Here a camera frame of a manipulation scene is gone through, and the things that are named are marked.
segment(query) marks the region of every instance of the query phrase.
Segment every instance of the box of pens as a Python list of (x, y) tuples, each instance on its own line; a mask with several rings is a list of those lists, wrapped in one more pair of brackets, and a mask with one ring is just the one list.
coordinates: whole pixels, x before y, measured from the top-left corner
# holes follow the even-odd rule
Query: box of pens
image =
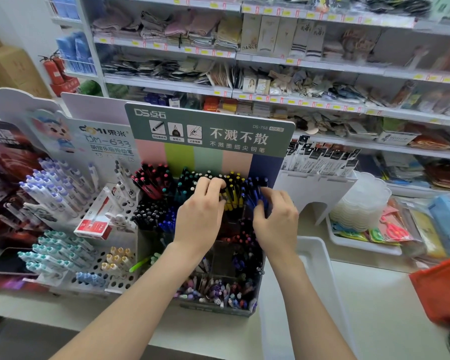
[(194, 193), (200, 177), (226, 182), (220, 193), (220, 199), (226, 200), (225, 212), (213, 247), (177, 289), (174, 302), (184, 308), (249, 317), (257, 306), (265, 259), (252, 215), (259, 199), (267, 208), (260, 190), (267, 186), (267, 178), (245, 178), (236, 172), (214, 175), (185, 167), (174, 179), (166, 164), (143, 164), (131, 177), (144, 192), (131, 220), (151, 241), (153, 265), (173, 241), (177, 211)]

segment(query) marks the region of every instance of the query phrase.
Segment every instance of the floor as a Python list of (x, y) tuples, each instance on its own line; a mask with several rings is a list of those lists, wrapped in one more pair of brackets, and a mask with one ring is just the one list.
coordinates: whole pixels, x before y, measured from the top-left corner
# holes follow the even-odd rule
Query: floor
[[(6, 319), (0, 324), (0, 360), (47, 360), (76, 332)], [(211, 357), (148, 346), (142, 360), (214, 360)]]

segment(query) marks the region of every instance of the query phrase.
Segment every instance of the ds logo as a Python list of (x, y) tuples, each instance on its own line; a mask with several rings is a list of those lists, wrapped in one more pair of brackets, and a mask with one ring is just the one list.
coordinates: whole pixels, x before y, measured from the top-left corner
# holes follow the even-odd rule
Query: ds logo
[(137, 116), (144, 116), (146, 118), (159, 118), (159, 119), (167, 118), (165, 112), (141, 110), (140, 108), (134, 108), (133, 110), (135, 111), (135, 115)]

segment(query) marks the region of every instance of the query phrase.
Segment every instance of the colored stripe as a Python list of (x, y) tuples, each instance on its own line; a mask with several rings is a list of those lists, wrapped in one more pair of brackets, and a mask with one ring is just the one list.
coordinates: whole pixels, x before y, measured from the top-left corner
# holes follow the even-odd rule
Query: colored stripe
[(246, 152), (223, 150), (222, 173), (225, 174), (234, 171), (235, 173), (240, 173), (242, 177), (247, 178), (253, 156), (253, 154)]
[(174, 177), (180, 177), (184, 167), (195, 170), (193, 146), (165, 144), (166, 161)]
[(214, 176), (222, 173), (222, 150), (195, 146), (193, 147), (193, 152), (195, 154), (194, 170), (200, 173), (211, 170)]
[(273, 187), (284, 159), (276, 156), (254, 155), (250, 165), (250, 177), (268, 178), (268, 186)]
[(135, 144), (142, 163), (156, 165), (167, 162), (163, 142), (135, 139)]

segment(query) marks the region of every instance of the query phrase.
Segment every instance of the pink stripe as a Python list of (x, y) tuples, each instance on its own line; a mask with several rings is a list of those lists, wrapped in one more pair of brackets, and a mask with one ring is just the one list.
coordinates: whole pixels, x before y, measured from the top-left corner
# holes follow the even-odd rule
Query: pink stripe
[(222, 172), (224, 174), (234, 171), (240, 173), (243, 178), (249, 176), (253, 154), (238, 151), (223, 151)]
[(148, 141), (135, 139), (138, 155), (141, 162), (146, 164), (165, 164), (167, 155), (165, 154), (165, 143), (160, 141)]

